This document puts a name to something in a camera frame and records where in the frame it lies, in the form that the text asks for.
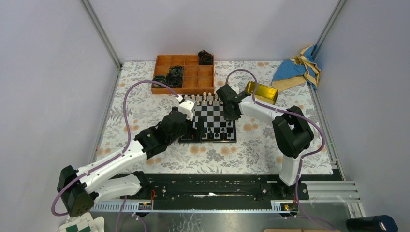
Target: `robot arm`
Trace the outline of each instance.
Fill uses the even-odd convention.
[[[143,172],[134,172],[123,178],[110,178],[140,160],[146,160],[164,152],[171,143],[181,136],[192,136],[193,139],[201,142],[201,134],[192,127],[194,102],[184,100],[181,96],[177,99],[179,106],[173,107],[172,111],[157,125],[137,134],[124,153],[122,153],[123,148],[121,148],[109,156],[77,170],[74,170],[70,165],[61,171],[58,192],[79,175],[86,174],[61,196],[71,217],[82,215],[98,201],[124,195],[145,197],[149,193],[149,182]],[[92,168],[109,160],[112,160],[109,164],[88,173]]]
[[[300,157],[306,152],[313,140],[313,132],[308,123],[298,117],[288,114],[280,115],[274,110],[257,105],[250,93],[237,94],[229,85],[222,86],[217,90],[217,94],[225,106],[224,117],[226,120],[238,120],[241,115],[247,115],[273,126],[278,148],[284,155],[279,177],[285,185],[294,185]],[[303,115],[297,106],[293,106],[287,111]]]

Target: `table surface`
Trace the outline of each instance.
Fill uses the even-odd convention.
[[[215,61],[215,89],[225,83],[226,76],[234,69],[248,69],[258,82],[271,85],[272,77],[281,61]],[[96,160],[122,148],[127,141],[127,130],[122,114],[122,102],[129,87],[141,80],[152,79],[155,62],[125,62],[122,68],[109,119],[103,130],[103,138],[97,150]],[[234,73],[229,84],[235,89],[245,89],[252,77],[245,72]],[[134,88],[127,99],[127,117],[132,137],[142,129],[156,125],[176,106],[173,95],[152,95],[149,84]],[[301,84],[279,93],[276,105],[300,107],[306,117],[318,123],[310,90]],[[309,151],[321,145],[320,135],[311,127],[315,136]],[[252,117],[242,116],[236,122],[237,143],[232,144],[175,144],[151,159],[134,164],[124,172],[167,174],[278,174],[282,153],[279,151],[272,125]],[[329,154],[324,148],[318,154],[303,161],[303,174],[332,174]]]
[[[349,209],[344,203],[302,203],[306,213],[330,221],[341,232],[347,232]],[[93,218],[103,216],[105,231],[115,231],[118,212],[91,212]],[[304,219],[284,219],[273,213],[150,213],[143,217],[149,232],[263,232],[265,229],[319,229]],[[131,213],[122,213],[119,231],[144,231]]]

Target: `metal table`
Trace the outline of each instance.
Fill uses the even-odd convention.
[[[351,218],[345,203],[302,203],[310,216],[321,217],[347,231],[345,222]],[[103,216],[105,231],[115,231],[118,213],[91,212],[93,218]],[[308,219],[283,219],[271,213],[150,213],[143,217],[149,232],[263,232],[264,229],[319,229]],[[121,232],[144,231],[142,222],[123,213],[120,219]]]

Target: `floral mat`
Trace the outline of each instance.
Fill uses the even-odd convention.
[[[270,86],[273,73],[281,61],[215,61],[215,89],[221,87],[225,78],[234,69],[248,69],[258,82]],[[127,130],[122,115],[122,101],[128,88],[141,80],[152,79],[155,62],[125,62],[109,119],[103,130],[103,138],[97,150],[99,160],[123,147],[127,141]],[[245,72],[234,73],[230,85],[244,90],[252,77]],[[127,116],[132,137],[142,129],[156,125],[171,111],[177,102],[172,95],[152,95],[149,84],[134,88],[127,100]],[[301,84],[279,93],[277,106],[296,105],[305,116],[318,123],[307,84]],[[312,127],[315,139],[309,150],[320,147],[319,133]],[[174,144],[167,150],[146,161],[134,164],[124,172],[143,171],[145,173],[173,174],[278,174],[282,165],[272,125],[266,125],[252,117],[242,116],[236,122],[237,143],[235,144]],[[303,174],[332,174],[329,155],[324,148],[318,154],[306,157]]]

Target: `black roll of tape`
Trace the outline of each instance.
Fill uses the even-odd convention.
[[[169,68],[169,74],[170,75],[183,75],[184,74],[184,68],[180,65],[173,66]]]
[[[158,82],[160,82],[160,83],[163,83],[164,85],[167,84],[164,75],[156,75],[156,76],[154,76],[154,79],[152,79],[152,80],[153,80],[153,81],[158,81]],[[154,88],[163,88],[162,86],[157,85],[157,84],[152,84],[152,85],[153,85]]]
[[[182,75],[167,75],[167,85],[171,88],[181,88]]]
[[[211,65],[213,63],[212,54],[205,54],[199,58],[199,65]]]
[[[202,51],[198,52],[199,59],[200,59],[202,56],[204,56],[205,54],[209,54],[209,53],[208,53],[207,51],[205,51],[205,50],[202,50]]]

